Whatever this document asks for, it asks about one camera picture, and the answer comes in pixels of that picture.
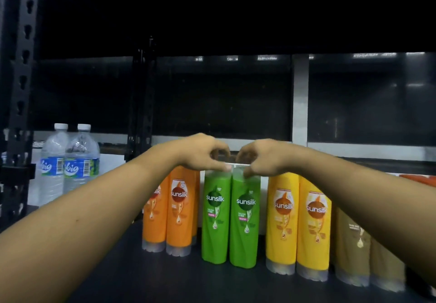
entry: water bottle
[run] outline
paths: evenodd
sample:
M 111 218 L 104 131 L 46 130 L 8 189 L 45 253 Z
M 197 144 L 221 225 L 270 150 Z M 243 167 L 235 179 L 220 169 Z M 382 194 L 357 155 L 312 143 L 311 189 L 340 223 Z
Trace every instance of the water bottle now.
M 90 124 L 78 124 L 77 133 L 68 143 L 64 163 L 64 194 L 86 184 L 99 174 L 100 148 L 91 138 Z
M 68 124 L 56 123 L 55 133 L 47 138 L 42 150 L 39 169 L 41 183 L 39 205 L 44 205 L 62 195 L 64 185 L 64 157 L 68 144 Z

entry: dark shelf surface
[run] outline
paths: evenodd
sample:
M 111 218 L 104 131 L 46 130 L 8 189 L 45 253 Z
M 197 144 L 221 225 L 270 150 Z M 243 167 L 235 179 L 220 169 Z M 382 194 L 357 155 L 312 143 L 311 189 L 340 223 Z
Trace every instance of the dark shelf surface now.
M 271 273 L 264 241 L 252 269 L 201 259 L 197 244 L 187 257 L 141 248 L 142 222 L 132 224 L 68 302 L 431 302 L 411 289 L 390 293 L 346 285 L 330 274 L 326 283 Z

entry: bottle label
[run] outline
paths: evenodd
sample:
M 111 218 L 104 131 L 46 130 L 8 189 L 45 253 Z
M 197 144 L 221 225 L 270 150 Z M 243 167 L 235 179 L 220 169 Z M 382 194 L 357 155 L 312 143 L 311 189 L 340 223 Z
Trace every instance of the bottle label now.
M 52 156 L 41 158 L 40 169 L 43 176 L 58 176 L 63 173 L 63 167 L 63 157 Z
M 98 158 L 66 158 L 64 175 L 68 178 L 95 177 L 99 173 Z

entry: right hand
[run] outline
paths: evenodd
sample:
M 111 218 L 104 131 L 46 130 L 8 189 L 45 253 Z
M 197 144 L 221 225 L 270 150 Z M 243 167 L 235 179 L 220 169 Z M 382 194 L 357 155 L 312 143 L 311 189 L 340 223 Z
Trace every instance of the right hand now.
M 301 153 L 305 150 L 307 147 L 292 145 L 284 141 L 256 140 L 241 148 L 236 162 L 251 163 L 244 169 L 246 178 L 254 175 L 273 177 L 285 172 L 298 173 L 303 159 Z

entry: white bottle cap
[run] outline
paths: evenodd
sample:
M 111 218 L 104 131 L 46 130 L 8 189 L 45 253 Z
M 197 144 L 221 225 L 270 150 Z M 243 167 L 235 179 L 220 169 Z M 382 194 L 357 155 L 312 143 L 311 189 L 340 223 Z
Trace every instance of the white bottle cap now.
M 91 130 L 91 124 L 77 124 L 77 129 L 79 131 L 90 131 Z
M 55 130 L 68 130 L 68 124 L 65 124 L 65 123 L 55 123 L 54 129 Z

